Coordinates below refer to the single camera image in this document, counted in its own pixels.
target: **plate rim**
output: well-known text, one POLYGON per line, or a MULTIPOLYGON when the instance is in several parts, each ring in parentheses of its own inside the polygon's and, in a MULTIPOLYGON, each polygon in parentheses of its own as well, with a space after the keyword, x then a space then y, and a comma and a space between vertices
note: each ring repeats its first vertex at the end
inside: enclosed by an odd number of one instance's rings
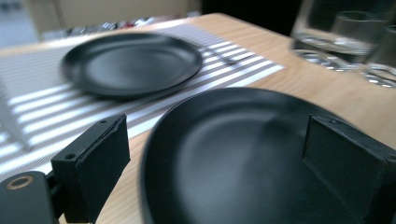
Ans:
POLYGON ((163 91, 169 91, 176 86, 181 85, 182 83, 188 81, 189 79, 193 78, 196 74, 199 73, 199 71, 202 69, 204 65, 204 58, 201 52, 198 50, 198 48, 194 47, 192 44, 190 44, 188 41, 185 41, 181 38, 177 38, 176 36, 171 36, 167 34, 159 34, 159 33, 151 33, 151 32, 139 32, 139 33, 129 33, 129 34, 115 34, 115 35, 105 35, 101 37, 97 37, 88 41, 85 41, 83 43, 80 43, 73 48, 71 48, 69 51, 66 52, 66 54, 62 57, 62 59, 59 62, 59 74, 61 77, 63 77, 66 81, 69 83, 72 83, 73 86, 75 86, 77 89, 81 91, 88 92, 90 94, 94 94, 97 96, 102 96, 102 97, 109 97, 109 98, 137 98, 137 97, 143 97, 155 93, 161 93, 163 91), (129 37, 137 37, 137 36, 159 36, 161 38, 166 38, 167 40, 171 41, 176 41, 179 45, 183 45, 183 48, 188 48, 189 53, 193 54, 193 56, 196 58, 196 63, 193 64, 194 69, 191 69, 191 73, 185 76, 185 78, 174 85, 171 85, 169 87, 164 87, 162 89, 156 90, 156 91, 141 91, 136 93, 136 91, 126 91, 126 90, 117 90, 117 89, 101 89, 100 91, 95 90, 97 87, 94 85, 87 84, 85 82, 77 82, 75 81, 74 78, 71 78, 72 76, 76 76, 76 73, 69 73, 67 72, 70 70, 70 58, 72 57, 71 55, 75 54, 76 51, 81 50, 83 48, 86 48, 87 46, 89 47, 90 45, 93 45, 94 47, 97 46, 97 42, 101 43, 103 41, 108 41, 109 43, 113 43, 114 41, 117 41, 118 38, 120 38, 120 41, 124 41, 126 38, 129 37))

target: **placemat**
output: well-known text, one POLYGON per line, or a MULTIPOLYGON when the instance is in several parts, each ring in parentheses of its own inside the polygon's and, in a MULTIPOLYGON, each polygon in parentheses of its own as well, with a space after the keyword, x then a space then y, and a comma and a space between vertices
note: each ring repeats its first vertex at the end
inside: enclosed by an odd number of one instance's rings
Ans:
POLYGON ((172 106, 197 93, 243 87, 283 68, 189 24, 154 33, 191 39, 235 59, 252 56, 228 65, 210 50, 200 49, 204 65, 182 90, 128 102, 98 99, 75 89, 60 76, 60 60, 74 46, 0 58, 0 76, 6 83, 3 88, 9 107, 32 146, 26 150, 10 141, 0 126, 0 181, 31 170, 47 174, 50 159, 100 119, 126 114, 128 136, 132 138, 152 128, 172 106))

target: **clear glass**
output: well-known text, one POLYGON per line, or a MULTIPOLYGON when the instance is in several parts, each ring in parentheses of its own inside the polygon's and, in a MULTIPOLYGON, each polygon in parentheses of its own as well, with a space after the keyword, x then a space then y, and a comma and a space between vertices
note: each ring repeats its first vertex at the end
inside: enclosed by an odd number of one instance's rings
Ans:
POLYGON ((374 84, 396 88, 396 25, 385 27, 362 73, 374 84))
POLYGON ((304 0, 291 50, 329 69, 357 69, 395 15, 396 0, 304 0))

